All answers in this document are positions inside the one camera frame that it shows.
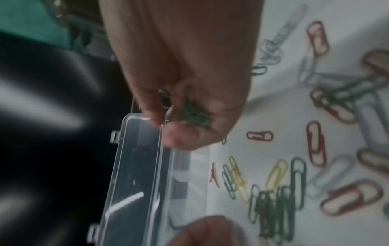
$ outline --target clear box lid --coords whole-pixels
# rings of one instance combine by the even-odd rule
[[[172,109],[167,112],[170,120]],[[99,246],[165,245],[206,212],[209,147],[164,148],[162,129],[143,114],[124,117],[105,207],[87,240]]]

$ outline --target hand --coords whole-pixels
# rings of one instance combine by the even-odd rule
[[[226,218],[212,216],[187,226],[169,246],[233,246],[232,237]]]
[[[194,150],[233,128],[250,89],[263,0],[100,0],[105,29],[123,74],[154,126],[164,123],[158,99],[184,88],[212,118],[211,128],[171,122],[163,143]]]

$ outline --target white surface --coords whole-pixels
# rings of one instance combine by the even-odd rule
[[[234,156],[247,180],[248,193],[252,184],[265,189],[267,177],[279,159],[285,159],[290,164],[293,157],[303,158],[307,163],[309,180],[320,169],[310,164],[306,125],[311,120],[318,120],[325,136],[328,163],[339,155],[349,155],[355,161],[354,168],[333,184],[333,188],[368,178],[380,183],[385,194],[373,205],[335,218],[326,217],[319,210],[320,201],[327,198],[325,193],[317,200],[306,197],[303,210],[296,212],[294,241],[284,242],[283,245],[387,246],[389,222],[382,208],[389,201],[389,179],[357,162],[356,151],[366,147],[358,125],[342,124],[323,109],[317,109],[309,97],[313,87],[296,85],[301,58],[308,48],[305,28],[315,20],[324,23],[331,46],[330,53],[319,58],[316,71],[356,77],[367,75],[369,70],[360,65],[362,55],[376,48],[389,49],[389,1],[269,0],[264,9],[260,40],[272,39],[302,3],[307,3],[309,10],[282,45],[285,55],[281,63],[269,65],[267,74],[253,77],[249,102],[241,119],[227,136],[226,145],[218,143],[211,146],[208,175],[212,162],[215,162],[220,189],[213,183],[208,184],[207,215],[224,214],[235,220],[246,230],[250,244],[257,246],[259,225],[249,223],[248,204],[242,203],[238,197],[230,199],[221,176],[222,166],[229,165],[229,156]],[[389,88],[380,90],[379,96],[389,116]],[[248,131],[268,130],[274,133],[274,140],[270,143],[246,138]],[[376,139],[383,135],[382,132],[375,134]],[[288,185],[289,176],[288,170],[281,184]]]

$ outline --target green paper clip in hand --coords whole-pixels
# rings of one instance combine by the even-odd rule
[[[185,104],[178,120],[185,120],[189,125],[193,126],[211,128],[211,117],[209,114],[195,102],[190,101],[188,88],[185,89],[185,94]]]

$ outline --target small red clip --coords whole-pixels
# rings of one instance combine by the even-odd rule
[[[373,161],[372,159],[366,158],[366,155],[371,155],[372,159],[378,159],[378,161]],[[383,173],[389,177],[389,155],[376,153],[370,149],[361,149],[357,152],[357,159],[362,165]]]
[[[376,190],[376,195],[368,201],[365,200],[365,196],[363,195],[361,190],[358,189],[358,186],[360,186],[362,184],[370,185],[373,188],[375,188],[375,190]],[[349,203],[342,205],[336,212],[330,212],[324,208],[326,203],[331,202],[332,200],[335,200],[336,198],[341,197],[342,195],[345,195],[349,192],[357,193],[358,197],[354,201],[351,201]],[[328,191],[328,194],[329,194],[329,197],[320,203],[320,210],[325,215],[328,215],[328,216],[340,216],[340,215],[343,215],[345,213],[351,212],[353,210],[365,207],[367,205],[371,205],[371,204],[381,200],[382,197],[384,196],[384,190],[382,189],[380,184],[378,184],[377,182],[375,182],[373,180],[363,179],[363,180],[357,180],[349,185],[341,187],[340,189]]]
[[[330,50],[323,22],[314,21],[308,25],[306,32],[313,48],[315,57],[327,54]]]
[[[315,125],[317,127],[317,149],[314,149],[312,146],[313,133],[310,131],[310,127]],[[321,125],[318,121],[313,120],[307,124],[307,141],[308,141],[308,152],[309,159],[314,166],[325,167],[327,165],[327,153],[325,151],[324,135],[321,133]],[[322,163],[316,163],[314,161],[314,155],[321,155]]]
[[[214,180],[215,180],[215,184],[216,184],[216,186],[217,186],[218,188],[220,188],[220,187],[219,187],[219,185],[218,185],[218,181],[216,180],[216,174],[215,174],[215,163],[214,163],[214,162],[212,163],[212,169],[211,169],[211,178],[210,178],[210,180],[209,180],[209,182],[210,182],[210,183],[212,182],[212,179],[214,179]]]
[[[326,107],[321,101],[317,100],[322,94],[326,93],[327,91],[324,89],[314,89],[311,91],[310,97],[313,101],[313,104],[316,107],[323,108],[326,112],[328,112],[330,115],[335,117],[335,119],[339,120],[343,124],[354,124],[358,121],[357,117],[355,116],[354,110],[352,110],[349,106],[346,104],[340,104],[339,106],[343,108],[345,111],[352,114],[354,117],[352,119],[344,119],[340,116],[340,111],[334,110],[331,106]]]
[[[250,140],[271,142],[274,139],[274,134],[271,131],[247,132],[246,137]]]
[[[362,63],[377,73],[389,73],[389,51],[384,49],[372,50],[362,57]]]

